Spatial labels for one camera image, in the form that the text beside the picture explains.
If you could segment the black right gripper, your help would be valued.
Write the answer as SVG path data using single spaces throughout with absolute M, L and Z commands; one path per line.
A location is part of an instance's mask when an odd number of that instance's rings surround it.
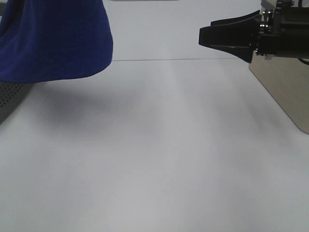
M 263 0 L 261 7 L 261 11 L 244 16 L 212 21 L 199 30 L 199 45 L 232 54 L 247 63 L 252 62 L 254 50 L 266 58 L 308 59 L 309 2 Z

